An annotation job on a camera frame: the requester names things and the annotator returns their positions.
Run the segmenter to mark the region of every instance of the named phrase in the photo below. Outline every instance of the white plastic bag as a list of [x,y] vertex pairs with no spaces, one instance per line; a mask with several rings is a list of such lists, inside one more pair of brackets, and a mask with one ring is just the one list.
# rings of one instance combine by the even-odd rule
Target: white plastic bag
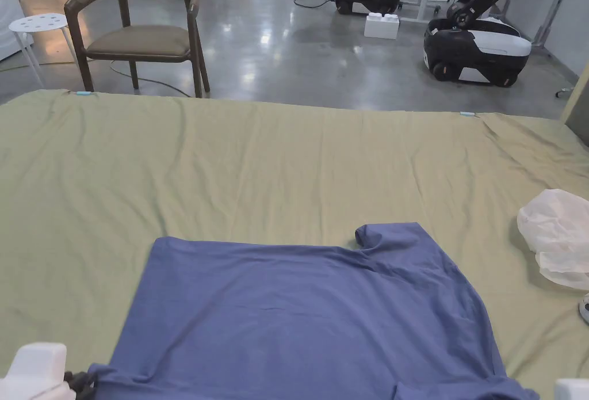
[[545,189],[517,214],[517,227],[536,253],[540,274],[589,290],[589,202],[562,189]]

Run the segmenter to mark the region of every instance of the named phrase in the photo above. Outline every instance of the chair seat cushion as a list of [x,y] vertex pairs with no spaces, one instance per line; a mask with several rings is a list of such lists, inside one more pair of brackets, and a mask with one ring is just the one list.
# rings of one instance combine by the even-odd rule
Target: chair seat cushion
[[188,31],[174,26],[129,26],[109,32],[88,46],[89,53],[182,56],[190,52]]

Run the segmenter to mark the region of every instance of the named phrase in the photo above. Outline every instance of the table leg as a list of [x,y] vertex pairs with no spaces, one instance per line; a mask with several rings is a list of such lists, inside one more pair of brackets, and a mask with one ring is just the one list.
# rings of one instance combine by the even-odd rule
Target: table leg
[[17,39],[18,46],[21,48],[22,54],[25,56],[26,62],[28,63],[28,65],[30,65],[30,69],[35,74],[35,78],[37,79],[37,81],[39,82],[39,84],[41,85],[41,87],[42,88],[45,88],[45,83],[41,79],[40,74],[36,71],[35,64],[32,62],[32,60],[30,58],[30,55],[29,55],[29,52],[26,51],[25,45],[22,42],[22,38],[21,38],[20,34],[17,33],[17,32],[13,32],[13,33],[14,33],[14,37]]

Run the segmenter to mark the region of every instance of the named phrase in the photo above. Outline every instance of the blue t-shirt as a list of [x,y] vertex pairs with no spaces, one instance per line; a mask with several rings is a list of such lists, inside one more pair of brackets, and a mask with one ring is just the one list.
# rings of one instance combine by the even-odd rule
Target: blue t-shirt
[[360,249],[155,241],[96,400],[537,399],[416,223]]

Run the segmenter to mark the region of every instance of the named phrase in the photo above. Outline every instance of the wooden chair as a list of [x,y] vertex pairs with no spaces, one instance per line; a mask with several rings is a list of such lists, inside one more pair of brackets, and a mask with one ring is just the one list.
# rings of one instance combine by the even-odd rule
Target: wooden chair
[[68,0],[64,6],[74,51],[86,90],[94,91],[88,58],[129,61],[133,88],[135,89],[139,88],[137,61],[183,62],[189,60],[192,62],[196,97],[202,97],[201,77],[204,91],[211,90],[196,25],[198,0],[185,0],[188,30],[175,26],[132,26],[128,0],[118,0],[123,28],[109,32],[95,39],[88,47],[84,47],[78,14],[94,1],[96,0]]

